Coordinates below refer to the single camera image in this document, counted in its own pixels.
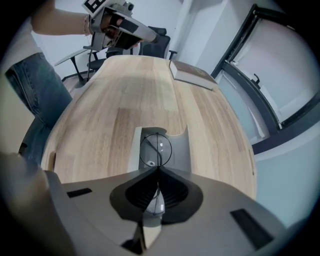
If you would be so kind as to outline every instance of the person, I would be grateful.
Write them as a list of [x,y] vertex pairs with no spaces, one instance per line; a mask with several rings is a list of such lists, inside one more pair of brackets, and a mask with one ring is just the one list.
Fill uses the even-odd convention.
[[[56,9],[55,0],[48,0],[21,26],[2,61],[1,72],[35,117],[23,140],[26,149],[22,155],[39,165],[47,138],[72,98],[31,32],[87,36],[92,34],[89,19],[85,13]],[[110,20],[110,16],[102,20],[102,30],[110,30]]]

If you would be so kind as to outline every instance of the dark metal frame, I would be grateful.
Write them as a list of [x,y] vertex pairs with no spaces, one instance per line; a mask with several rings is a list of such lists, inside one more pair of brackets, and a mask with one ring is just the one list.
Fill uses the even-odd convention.
[[[87,71],[81,71],[81,72],[80,72],[80,75],[85,75],[85,74],[87,74],[87,73],[88,73]],[[67,76],[65,76],[64,78],[62,78],[62,82],[64,82],[64,81],[67,80],[68,78],[73,78],[73,77],[77,77],[77,76],[78,76],[77,73],[67,75]]]
[[255,155],[292,140],[320,121],[320,92],[318,92],[305,106],[283,121],[280,126],[277,115],[260,91],[260,86],[258,85],[259,78],[257,77],[257,82],[250,80],[232,64],[232,61],[248,40],[259,19],[272,21],[296,31],[295,23],[287,14],[260,8],[254,4],[232,43],[211,74],[213,78],[216,78],[221,70],[228,73],[245,90],[260,112],[270,137],[252,145]]

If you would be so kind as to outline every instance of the floor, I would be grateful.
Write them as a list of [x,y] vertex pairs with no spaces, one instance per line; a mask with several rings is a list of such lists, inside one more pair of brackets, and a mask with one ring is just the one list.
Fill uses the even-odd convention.
[[[95,73],[89,73],[89,78],[91,78]],[[65,86],[65,88],[68,90],[68,92],[70,93],[71,97],[73,98],[77,92],[81,89],[81,88],[75,88],[77,82],[79,81],[77,76],[73,76],[70,78],[67,78],[66,80],[64,80],[63,84]]]

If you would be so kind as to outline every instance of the chair armrest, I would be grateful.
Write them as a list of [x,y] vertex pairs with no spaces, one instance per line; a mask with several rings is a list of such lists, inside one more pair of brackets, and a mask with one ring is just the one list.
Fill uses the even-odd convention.
[[105,52],[105,56],[106,56],[106,58],[109,58],[109,57],[114,56],[114,55],[116,55],[118,53],[119,53],[118,50],[110,50],[110,51],[106,51]]
[[169,60],[172,60],[172,57],[175,55],[175,54],[178,54],[177,51],[174,51],[174,50],[169,50],[169,52],[171,53],[170,54],[170,57],[169,57]]

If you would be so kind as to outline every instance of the bracelet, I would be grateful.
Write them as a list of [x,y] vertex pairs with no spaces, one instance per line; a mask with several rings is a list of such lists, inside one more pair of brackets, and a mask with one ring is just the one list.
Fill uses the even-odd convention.
[[86,15],[83,19],[83,33],[85,36],[92,35],[93,32],[90,29],[90,16]]

